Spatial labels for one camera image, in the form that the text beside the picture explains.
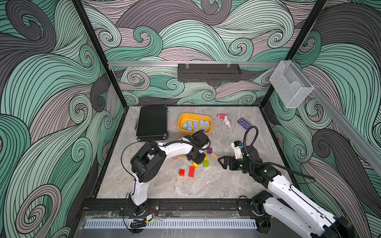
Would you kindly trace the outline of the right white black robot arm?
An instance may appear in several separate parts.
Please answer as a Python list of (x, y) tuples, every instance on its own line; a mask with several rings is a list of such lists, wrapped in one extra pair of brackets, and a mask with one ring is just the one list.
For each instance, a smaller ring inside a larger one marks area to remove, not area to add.
[(248, 174), (265, 190), (253, 197), (256, 215), (269, 215), (303, 238), (353, 238), (354, 227), (344, 216), (336, 217), (314, 203), (270, 162), (262, 162), (256, 151), (241, 158), (218, 158), (223, 169)]

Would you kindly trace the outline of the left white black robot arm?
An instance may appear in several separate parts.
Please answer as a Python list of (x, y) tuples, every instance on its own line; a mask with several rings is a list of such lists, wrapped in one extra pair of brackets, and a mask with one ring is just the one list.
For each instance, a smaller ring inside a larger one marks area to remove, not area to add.
[(204, 151), (209, 147), (210, 140), (201, 131), (165, 143), (147, 141), (131, 158), (130, 175), (134, 178), (134, 190), (128, 196), (131, 212), (140, 215), (145, 211), (149, 182), (156, 177), (166, 159), (185, 155), (189, 161), (201, 164), (205, 159)]

